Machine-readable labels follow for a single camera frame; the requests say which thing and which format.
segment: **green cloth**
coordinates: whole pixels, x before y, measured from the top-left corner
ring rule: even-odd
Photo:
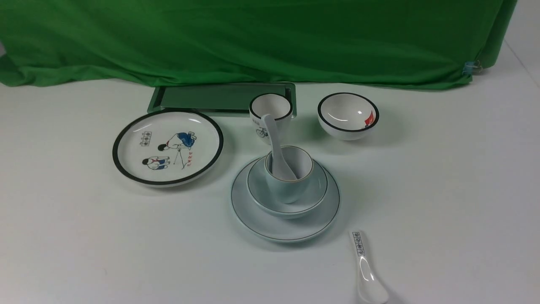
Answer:
[[[346,82],[448,89],[517,0],[4,0],[0,82]]]

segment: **white spoon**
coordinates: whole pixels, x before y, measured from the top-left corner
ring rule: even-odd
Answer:
[[[366,238],[361,230],[349,232],[356,254],[356,283],[361,302],[368,304],[385,304],[388,302],[388,292],[377,280],[366,257]]]
[[[274,118],[270,114],[266,114],[261,117],[261,120],[266,127],[268,137],[270,137],[270,145],[272,146],[272,174],[285,181],[297,180],[296,175],[294,175],[285,158],[283,158],[281,146],[279,145],[278,126],[275,124]]]

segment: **green tray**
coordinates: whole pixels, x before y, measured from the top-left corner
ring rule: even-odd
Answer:
[[[248,116],[251,100],[266,93],[279,94],[290,100],[293,104],[293,117],[296,116],[296,89],[289,82],[157,87],[147,112],[175,108],[196,110],[213,116]]]

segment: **pale blue plate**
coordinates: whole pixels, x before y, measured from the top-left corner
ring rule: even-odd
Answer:
[[[295,219],[313,212],[322,202],[328,186],[325,170],[314,162],[312,176],[306,192],[297,201],[291,204],[280,202],[270,191],[265,178],[265,159],[260,158],[251,167],[247,175],[247,189],[253,201],[265,212],[283,217]]]
[[[239,222],[253,234],[268,241],[297,243],[310,240],[323,233],[335,220],[340,208],[340,193],[334,177],[328,177],[328,190],[310,214],[299,219],[282,219],[261,210],[247,190],[247,174],[257,160],[247,164],[234,179],[231,189],[231,207]]]

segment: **ceramic dishware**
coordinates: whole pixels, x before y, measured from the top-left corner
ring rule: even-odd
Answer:
[[[314,163],[311,156],[295,146],[282,146],[281,151],[285,161],[291,167],[296,180],[282,180],[272,174],[272,153],[265,157],[265,178],[274,197],[285,204],[297,201],[306,191],[313,173]]]
[[[112,158],[126,177],[151,187],[173,187],[208,172],[223,149],[223,134],[208,116],[167,109],[136,119],[116,138]]]
[[[359,229],[349,232],[350,240],[356,256],[356,284],[361,303],[385,304],[388,302],[388,292],[373,274],[366,255],[366,238]]]
[[[283,138],[293,116],[293,104],[278,94],[263,94],[255,97],[249,104],[249,116],[253,121],[255,134],[266,144],[270,144],[268,132],[262,124],[261,118],[270,114],[278,126],[279,136]]]
[[[369,99],[353,93],[335,93],[319,103],[319,124],[335,138],[358,140],[379,121],[379,110]]]
[[[328,190],[323,202],[310,214],[299,219],[282,219],[259,208],[247,190],[247,174],[256,160],[242,168],[231,189],[231,209],[239,223],[265,240],[279,243],[296,243],[310,240],[330,227],[340,209],[340,193],[333,176],[328,176]]]
[[[296,180],[294,172],[291,170],[281,152],[281,146],[279,144],[278,127],[275,124],[275,120],[270,114],[262,116],[262,124],[268,131],[268,138],[270,139],[270,146],[272,146],[272,174],[279,179],[286,181]]]
[[[314,162],[309,185],[294,204],[284,204],[275,198],[266,183],[264,166],[264,158],[260,158],[247,175],[249,194],[264,212],[284,219],[296,219],[314,212],[323,201],[328,189],[328,178],[317,162]]]

